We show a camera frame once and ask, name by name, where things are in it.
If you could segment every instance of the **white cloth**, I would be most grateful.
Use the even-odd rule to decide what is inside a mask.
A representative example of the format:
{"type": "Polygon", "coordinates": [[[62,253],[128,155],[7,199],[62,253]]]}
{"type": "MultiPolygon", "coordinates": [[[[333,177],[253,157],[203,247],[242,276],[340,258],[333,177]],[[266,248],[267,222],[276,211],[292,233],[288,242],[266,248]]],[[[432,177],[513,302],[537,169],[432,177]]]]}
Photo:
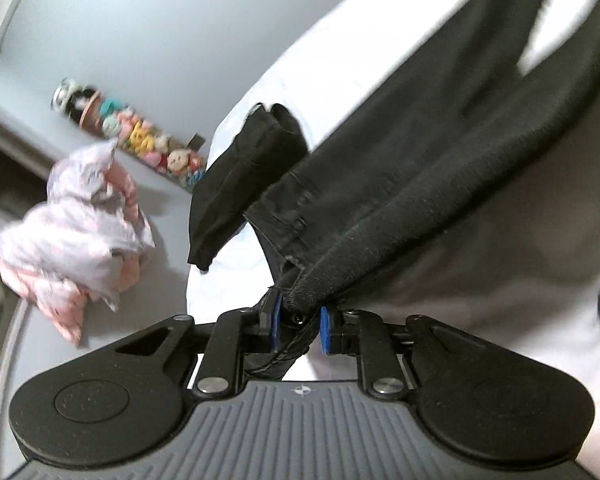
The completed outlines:
{"type": "MultiPolygon", "coordinates": [[[[313,149],[464,1],[344,1],[238,102],[216,131],[210,162],[257,102],[287,106],[313,149]]],[[[547,0],[521,72],[555,50],[595,1],[547,0]]],[[[597,114],[362,306],[395,322],[427,314],[578,378],[597,408],[580,460],[600,476],[600,105],[597,114]]],[[[191,268],[188,312],[211,322],[254,305],[271,283],[246,226],[207,274],[191,268]]],[[[353,376],[352,358],[325,358],[314,344],[285,379],[353,376]]]]}

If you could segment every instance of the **colorful toy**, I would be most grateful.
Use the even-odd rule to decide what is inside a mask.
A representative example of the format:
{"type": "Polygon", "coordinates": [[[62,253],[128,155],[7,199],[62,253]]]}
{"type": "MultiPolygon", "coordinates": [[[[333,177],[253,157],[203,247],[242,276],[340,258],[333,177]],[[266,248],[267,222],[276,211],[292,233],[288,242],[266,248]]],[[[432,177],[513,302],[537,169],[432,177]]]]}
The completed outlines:
{"type": "MultiPolygon", "coordinates": [[[[119,148],[189,191],[205,173],[205,161],[196,151],[165,134],[127,104],[104,96],[92,86],[64,79],[51,107],[94,136],[117,138],[119,148]]],[[[198,148],[202,143],[195,145],[201,140],[196,137],[191,145],[198,148]]]]}

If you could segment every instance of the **crosshair logo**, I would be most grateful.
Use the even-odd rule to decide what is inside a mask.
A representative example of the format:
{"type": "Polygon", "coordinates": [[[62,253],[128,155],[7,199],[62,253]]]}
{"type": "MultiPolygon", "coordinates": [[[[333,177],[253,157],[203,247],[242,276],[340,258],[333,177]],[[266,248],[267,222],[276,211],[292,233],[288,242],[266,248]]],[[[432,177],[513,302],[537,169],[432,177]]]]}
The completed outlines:
{"type": "Polygon", "coordinates": [[[304,384],[302,384],[301,386],[296,386],[294,388],[294,393],[298,394],[301,397],[304,397],[305,395],[308,395],[311,393],[311,388],[309,388],[308,386],[304,386],[304,384]]]}

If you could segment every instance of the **metal bolt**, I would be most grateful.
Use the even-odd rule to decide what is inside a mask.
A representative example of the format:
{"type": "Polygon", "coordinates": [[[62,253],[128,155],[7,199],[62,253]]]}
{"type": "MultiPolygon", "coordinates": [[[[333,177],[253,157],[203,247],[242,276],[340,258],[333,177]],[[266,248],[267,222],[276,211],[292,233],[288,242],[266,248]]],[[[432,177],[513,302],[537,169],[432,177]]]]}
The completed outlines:
{"type": "Polygon", "coordinates": [[[404,389],[404,383],[395,377],[383,377],[374,381],[374,390],[379,394],[390,395],[397,394],[404,389]]]}
{"type": "Polygon", "coordinates": [[[198,381],[198,389],[204,394],[220,394],[229,387],[229,381],[222,377],[207,377],[198,381]]]}

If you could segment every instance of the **white sheet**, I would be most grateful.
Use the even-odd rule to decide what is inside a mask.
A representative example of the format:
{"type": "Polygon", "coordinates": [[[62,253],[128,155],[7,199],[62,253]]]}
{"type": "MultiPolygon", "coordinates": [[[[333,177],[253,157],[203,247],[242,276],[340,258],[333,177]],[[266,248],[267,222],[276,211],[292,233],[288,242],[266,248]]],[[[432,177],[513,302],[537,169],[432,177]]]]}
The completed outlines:
{"type": "MultiPolygon", "coordinates": [[[[213,162],[257,102],[286,105],[313,149],[465,0],[346,0],[283,54],[218,127],[213,162]]],[[[580,25],[596,0],[548,0],[519,67],[527,72],[580,25]]],[[[207,274],[192,267],[198,322],[255,304],[272,283],[245,227],[207,274]]],[[[577,377],[597,415],[582,463],[600,476],[600,120],[583,124],[504,192],[436,241],[364,308],[400,322],[427,314],[577,377]]],[[[317,345],[285,379],[355,376],[353,359],[317,345]]]]}

